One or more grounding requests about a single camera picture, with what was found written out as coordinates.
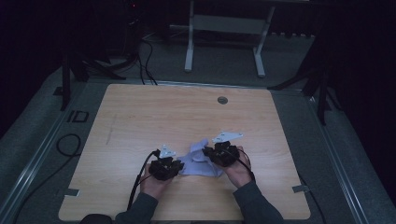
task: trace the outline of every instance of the folded garment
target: folded garment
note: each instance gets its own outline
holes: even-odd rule
[[[184,162],[184,168],[179,172],[180,175],[205,175],[220,176],[223,171],[213,164],[213,162],[204,155],[202,149],[207,146],[207,138],[198,143],[191,144],[190,153],[184,157],[177,158]]]

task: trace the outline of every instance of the wooden table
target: wooden table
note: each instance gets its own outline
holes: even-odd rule
[[[226,105],[218,97],[228,99]],[[243,146],[262,194],[285,219],[307,219],[310,211],[276,108],[267,90],[137,86],[108,87],[59,218],[81,220],[92,213],[111,217],[125,211],[134,180],[147,155],[168,145],[184,156],[190,144],[221,131],[243,133]],[[226,175],[178,175],[162,197],[153,220],[241,220]]]

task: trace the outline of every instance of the person's left hand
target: person's left hand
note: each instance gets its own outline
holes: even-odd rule
[[[149,196],[157,199],[158,201],[163,196],[167,186],[172,182],[173,178],[168,180],[158,180],[149,173],[150,164],[146,164],[145,174],[140,178],[140,192],[147,193]]]

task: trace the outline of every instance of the white metal frame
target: white metal frame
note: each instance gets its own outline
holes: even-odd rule
[[[194,30],[219,31],[226,33],[261,35],[257,47],[253,48],[254,60],[256,62],[257,74],[264,77],[264,66],[262,64],[262,46],[267,37],[268,29],[273,18],[275,7],[271,7],[266,20],[241,19],[232,17],[217,17],[194,14],[194,0],[190,0],[190,24],[189,24],[189,45],[187,47],[186,63],[184,70],[192,70],[192,58],[194,53],[193,35]]]

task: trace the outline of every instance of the gray sleeve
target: gray sleeve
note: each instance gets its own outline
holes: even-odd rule
[[[251,181],[233,193],[246,224],[252,223],[283,223],[283,217],[265,198]]]
[[[126,212],[119,213],[116,216],[117,224],[149,224],[154,216],[155,208],[158,201],[145,193],[139,193],[136,200]]]

